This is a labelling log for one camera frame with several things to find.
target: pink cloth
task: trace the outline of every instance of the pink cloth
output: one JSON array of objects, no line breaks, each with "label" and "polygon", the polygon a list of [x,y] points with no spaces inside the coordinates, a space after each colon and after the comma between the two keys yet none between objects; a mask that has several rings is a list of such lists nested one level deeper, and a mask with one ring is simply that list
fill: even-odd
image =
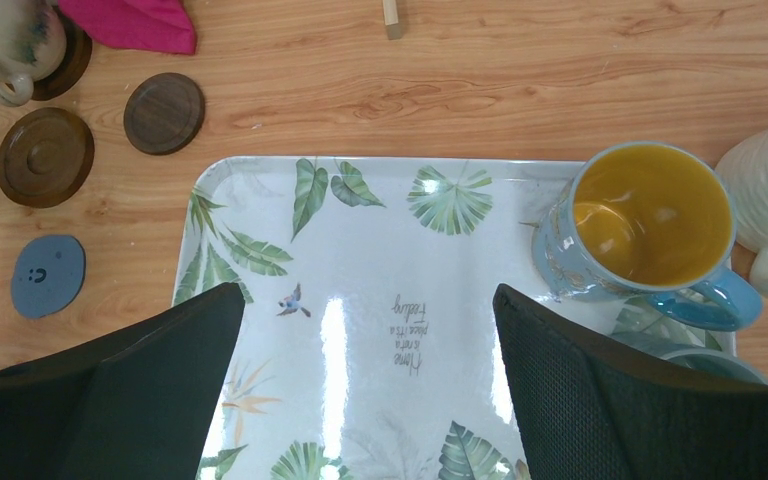
[{"label": "pink cloth", "polygon": [[60,0],[60,9],[108,47],[196,53],[196,32],[180,0]]}]

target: wooden stick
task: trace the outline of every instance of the wooden stick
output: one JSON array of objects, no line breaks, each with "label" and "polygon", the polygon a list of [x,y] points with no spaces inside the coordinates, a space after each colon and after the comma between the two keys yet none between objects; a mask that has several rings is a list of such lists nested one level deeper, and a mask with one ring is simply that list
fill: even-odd
[{"label": "wooden stick", "polygon": [[399,24],[399,10],[396,0],[384,0],[384,26],[387,28],[387,38],[398,40],[402,38],[402,26]]}]

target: coaster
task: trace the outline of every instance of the coaster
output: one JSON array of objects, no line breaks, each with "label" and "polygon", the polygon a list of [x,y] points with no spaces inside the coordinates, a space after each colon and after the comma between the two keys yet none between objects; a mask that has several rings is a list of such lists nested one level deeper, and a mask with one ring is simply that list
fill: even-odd
[{"label": "coaster", "polygon": [[63,15],[59,8],[54,10],[66,34],[66,53],[60,66],[51,75],[34,82],[32,98],[37,101],[51,100],[69,91],[81,79],[92,57],[92,40],[89,35],[75,25],[72,19]]},{"label": "coaster", "polygon": [[19,254],[10,283],[13,306],[26,318],[42,318],[72,303],[84,285],[87,259],[71,235],[34,239]]},{"label": "coaster", "polygon": [[125,106],[125,134],[149,155],[177,152],[204,122],[204,95],[190,78],[161,73],[143,82]]},{"label": "coaster", "polygon": [[52,107],[36,110],[1,143],[1,190],[20,205],[59,205],[84,184],[94,155],[92,133],[78,116]]}]

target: tropical leaf print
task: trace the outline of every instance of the tropical leaf print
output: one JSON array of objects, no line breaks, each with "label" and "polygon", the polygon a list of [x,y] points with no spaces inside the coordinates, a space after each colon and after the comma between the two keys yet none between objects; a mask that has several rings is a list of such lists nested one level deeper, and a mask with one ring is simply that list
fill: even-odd
[{"label": "tropical leaf print", "polygon": [[349,162],[342,162],[339,165],[340,175],[331,177],[331,193],[338,200],[350,207],[362,205],[364,207],[376,205],[383,207],[384,204],[369,190],[369,185],[363,179],[360,170],[353,167]]},{"label": "tropical leaf print", "polygon": [[440,455],[441,480],[511,480],[514,468],[487,440],[454,421]]},{"label": "tropical leaf print", "polygon": [[213,224],[211,212],[224,207],[224,205],[211,202],[203,193],[193,190],[190,193],[190,221],[193,223],[193,228],[198,225],[197,232],[204,232],[206,225],[215,234],[216,227]]},{"label": "tropical leaf print", "polygon": [[[243,445],[242,447],[220,450],[219,454],[215,457],[202,457],[199,462],[199,480],[222,480],[225,474],[228,473],[228,470],[234,465],[237,455],[247,446]],[[213,478],[206,476],[209,469],[213,469]]]},{"label": "tropical leaf print", "polygon": [[[698,298],[691,299],[700,300],[702,296],[699,295]],[[722,345],[711,335],[711,332],[685,325],[662,315],[642,297],[635,297],[626,301],[623,309],[617,315],[617,324],[612,333],[624,332],[641,332],[676,343],[723,351]]]},{"label": "tropical leaf print", "polygon": [[349,469],[339,458],[327,458],[316,443],[293,442],[272,467],[272,480],[351,480]]},{"label": "tropical leaf print", "polygon": [[231,231],[233,240],[220,234],[222,242],[231,253],[231,257],[241,267],[248,268],[259,275],[280,277],[287,274],[279,263],[293,259],[287,252],[275,245],[256,241],[248,235]]},{"label": "tropical leaf print", "polygon": [[381,411],[370,432],[346,429],[343,438],[357,448],[343,449],[343,459],[358,478],[376,480],[428,480],[437,472],[437,455],[426,455],[397,414]]},{"label": "tropical leaf print", "polygon": [[213,246],[208,244],[207,260],[204,268],[204,277],[202,278],[201,282],[201,291],[204,292],[210,290],[211,288],[225,282],[236,283],[239,285],[240,291],[243,293],[243,298],[245,299],[246,303],[254,303],[254,299],[252,298],[251,293],[249,293],[246,285],[242,282],[242,280],[240,280],[240,276],[234,272],[234,269],[231,268],[231,265],[229,265],[228,262],[226,262],[222,257],[219,256],[219,254],[216,253],[216,250],[213,249]]},{"label": "tropical leaf print", "polygon": [[446,235],[469,235],[490,213],[493,197],[475,191],[493,182],[487,171],[479,170],[461,182],[452,183],[431,166],[419,169],[408,202],[424,227]]},{"label": "tropical leaf print", "polygon": [[196,256],[190,260],[187,270],[184,271],[184,276],[181,278],[180,283],[178,283],[178,288],[175,289],[175,297],[172,300],[173,306],[195,296],[199,274],[201,273],[201,257],[202,250],[201,245],[199,245],[198,249],[196,249]]},{"label": "tropical leaf print", "polygon": [[296,162],[296,201],[293,203],[293,238],[307,225],[313,214],[322,208],[328,190],[328,172],[316,168],[310,160]]}]

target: wooden table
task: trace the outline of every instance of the wooden table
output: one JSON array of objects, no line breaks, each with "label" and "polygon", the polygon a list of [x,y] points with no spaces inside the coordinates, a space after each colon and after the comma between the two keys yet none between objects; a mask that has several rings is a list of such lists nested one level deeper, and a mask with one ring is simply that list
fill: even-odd
[{"label": "wooden table", "polygon": [[[660,140],[711,164],[768,127],[768,1],[400,0],[388,41],[380,0],[185,0],[195,57],[96,44],[80,83],[51,102],[0,106],[11,124],[44,105],[79,114],[95,165],[47,210],[0,190],[0,368],[77,345],[170,304],[188,193],[238,154],[587,159],[619,142]],[[189,75],[207,97],[200,135],[150,157],[123,132],[125,102],[150,75]],[[82,293],[62,312],[21,318],[10,302],[17,255],[40,235],[87,251]],[[748,270],[739,249],[735,265]],[[768,375],[764,317],[739,335]]]}]

